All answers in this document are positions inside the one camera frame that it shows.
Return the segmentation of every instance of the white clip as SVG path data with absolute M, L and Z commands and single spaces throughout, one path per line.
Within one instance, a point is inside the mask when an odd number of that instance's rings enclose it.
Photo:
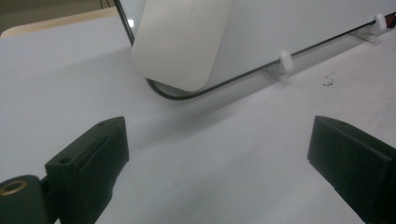
M 294 62 L 288 51 L 282 51 L 279 60 L 278 64 L 269 66 L 266 72 L 278 82 L 285 84 L 289 77 L 288 74 L 294 70 Z
M 381 35 L 387 29 L 387 21 L 385 20 L 385 16 L 382 14 L 378 14 L 375 16 L 375 24 L 365 26 L 354 33 L 362 39 L 365 39 L 368 42 L 375 43 L 377 41 L 377 36 Z

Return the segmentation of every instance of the white surface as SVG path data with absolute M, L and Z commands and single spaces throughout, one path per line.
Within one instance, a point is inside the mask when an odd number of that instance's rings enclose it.
M 209 79 L 233 0 L 148 0 L 132 48 L 142 76 L 183 91 Z
M 396 147 L 396 31 L 380 38 L 289 85 L 257 88 L 271 82 L 258 74 L 189 102 L 136 73 L 118 17 L 0 40 L 0 180 L 43 177 L 92 125 L 123 115 L 131 160 L 98 224 L 362 224 L 306 154 L 315 115 Z
M 139 23 L 144 1 L 120 1 Z M 234 0 L 204 89 L 271 63 L 283 50 L 306 49 L 395 11 L 395 0 Z

